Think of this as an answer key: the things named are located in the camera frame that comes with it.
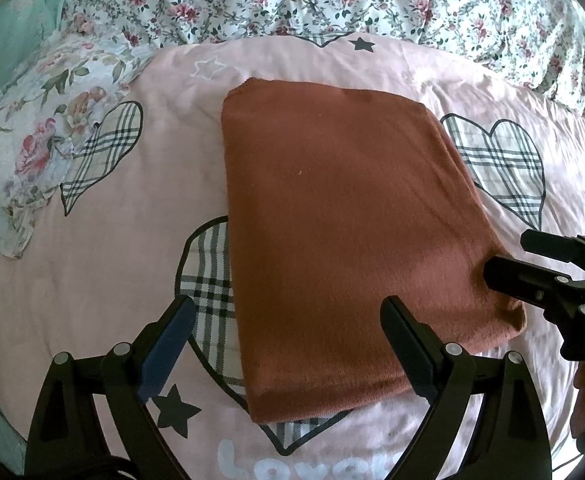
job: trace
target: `white star outline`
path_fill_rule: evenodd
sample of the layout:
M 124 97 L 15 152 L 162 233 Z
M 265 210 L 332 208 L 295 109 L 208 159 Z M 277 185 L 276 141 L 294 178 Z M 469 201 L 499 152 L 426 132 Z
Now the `white star outline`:
M 191 75 L 192 77 L 200 77 L 201 79 L 206 79 L 210 81 L 215 74 L 221 72 L 224 68 L 228 68 L 228 65 L 224 63 L 220 63 L 217 56 L 211 57 L 210 59 L 200 59 L 199 61 L 194 62 L 194 66 L 197 68 Z M 212 72 L 206 74 L 207 72 L 205 69 L 212 66 Z

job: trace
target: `floral pillow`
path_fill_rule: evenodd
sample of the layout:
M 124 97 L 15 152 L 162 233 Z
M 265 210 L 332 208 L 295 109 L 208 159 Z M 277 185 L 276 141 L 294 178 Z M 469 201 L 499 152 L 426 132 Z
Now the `floral pillow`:
M 63 181 L 74 155 L 128 93 L 153 47 L 121 31 L 56 32 L 0 93 L 0 252 L 18 258 L 33 213 Z

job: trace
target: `brown garment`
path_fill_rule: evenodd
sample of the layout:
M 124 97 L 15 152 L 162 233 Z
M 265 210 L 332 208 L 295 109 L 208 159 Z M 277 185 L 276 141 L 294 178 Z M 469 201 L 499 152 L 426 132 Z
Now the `brown garment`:
M 489 290 L 506 253 L 441 124 L 378 91 L 250 79 L 221 115 L 230 264 L 255 422 L 334 413 L 409 387 L 381 331 L 398 295 L 470 352 L 523 330 Z

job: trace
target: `floral fabric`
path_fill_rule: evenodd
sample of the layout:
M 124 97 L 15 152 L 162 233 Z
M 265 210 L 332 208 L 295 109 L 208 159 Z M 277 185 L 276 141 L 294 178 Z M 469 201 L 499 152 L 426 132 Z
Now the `floral fabric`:
M 36 209 L 65 177 L 106 112 L 128 92 L 154 49 L 116 30 L 53 34 L 0 94 L 0 252 L 19 257 Z
M 367 31 L 453 52 L 585 116 L 585 30 L 570 0 L 66 0 L 130 44 Z

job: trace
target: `blue gripper pad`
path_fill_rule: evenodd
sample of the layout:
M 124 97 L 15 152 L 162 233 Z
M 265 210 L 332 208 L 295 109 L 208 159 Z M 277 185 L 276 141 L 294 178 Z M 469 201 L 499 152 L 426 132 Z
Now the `blue gripper pad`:
M 140 385 L 137 388 L 141 404 L 146 404 L 148 399 L 161 393 L 192 334 L 196 315 L 194 301 L 186 296 L 141 364 Z

